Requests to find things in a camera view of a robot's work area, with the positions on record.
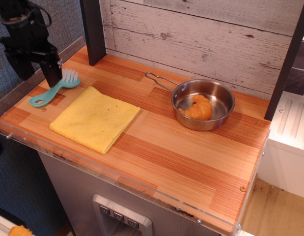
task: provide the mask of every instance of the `yellow towel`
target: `yellow towel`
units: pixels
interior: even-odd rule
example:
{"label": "yellow towel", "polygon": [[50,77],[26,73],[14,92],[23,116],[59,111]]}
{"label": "yellow towel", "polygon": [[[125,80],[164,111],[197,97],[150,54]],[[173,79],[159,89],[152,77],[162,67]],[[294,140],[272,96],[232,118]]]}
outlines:
{"label": "yellow towel", "polygon": [[88,87],[51,122],[50,129],[106,154],[139,111],[140,107]]}

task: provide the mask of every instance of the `teal brush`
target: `teal brush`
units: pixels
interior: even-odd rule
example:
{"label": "teal brush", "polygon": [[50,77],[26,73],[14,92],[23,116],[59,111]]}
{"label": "teal brush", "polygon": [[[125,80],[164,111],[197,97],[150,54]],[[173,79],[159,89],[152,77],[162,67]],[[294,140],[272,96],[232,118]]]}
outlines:
{"label": "teal brush", "polygon": [[80,84],[78,73],[75,70],[62,69],[62,80],[60,80],[53,88],[50,88],[44,94],[33,97],[29,103],[34,107],[42,107],[48,104],[57,94],[60,88],[74,88]]}

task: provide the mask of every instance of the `orange object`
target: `orange object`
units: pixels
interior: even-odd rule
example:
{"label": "orange object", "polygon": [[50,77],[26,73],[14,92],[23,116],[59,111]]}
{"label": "orange object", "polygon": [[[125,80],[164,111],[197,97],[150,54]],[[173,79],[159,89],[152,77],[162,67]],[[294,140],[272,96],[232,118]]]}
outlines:
{"label": "orange object", "polygon": [[21,225],[12,227],[8,236],[33,236],[33,234],[30,230]]}
{"label": "orange object", "polygon": [[178,108],[185,116],[193,119],[208,120],[212,116],[212,105],[210,100],[203,95],[195,95],[192,98],[194,104],[187,110]]}

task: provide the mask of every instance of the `black frame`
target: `black frame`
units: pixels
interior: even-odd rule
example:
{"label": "black frame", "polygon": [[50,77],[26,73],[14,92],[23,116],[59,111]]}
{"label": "black frame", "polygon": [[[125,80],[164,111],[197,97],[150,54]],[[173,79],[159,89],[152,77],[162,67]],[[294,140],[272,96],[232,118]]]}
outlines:
{"label": "black frame", "polygon": [[300,13],[299,20],[293,35],[293,38],[290,42],[285,61],[283,63],[283,66],[281,68],[278,80],[276,82],[270,104],[268,106],[268,109],[266,111],[264,119],[272,120],[276,111],[276,108],[278,106],[280,97],[284,91],[289,73],[291,71],[291,68],[293,66],[293,63],[295,61],[296,55],[298,53],[298,50],[300,48],[300,44],[304,37],[304,6]]}
{"label": "black frame", "polygon": [[106,55],[104,30],[99,0],[80,0],[85,40],[90,65]]}

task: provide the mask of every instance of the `stainless steel pot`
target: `stainless steel pot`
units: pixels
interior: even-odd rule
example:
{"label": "stainless steel pot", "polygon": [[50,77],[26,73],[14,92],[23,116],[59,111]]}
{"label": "stainless steel pot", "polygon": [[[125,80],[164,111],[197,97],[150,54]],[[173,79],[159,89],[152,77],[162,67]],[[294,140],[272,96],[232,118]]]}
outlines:
{"label": "stainless steel pot", "polygon": [[[190,80],[182,84],[178,84],[168,78],[158,76],[152,72],[146,72],[145,76],[154,80],[158,85],[172,92],[171,103],[177,120],[185,127],[193,130],[208,131],[221,127],[227,120],[229,114],[235,107],[235,97],[233,93],[224,85],[210,80]],[[155,79],[164,79],[177,85],[172,90]],[[194,95],[204,95],[212,105],[212,117],[209,120],[193,119],[185,116],[178,108],[188,109],[193,104],[192,97]]]}

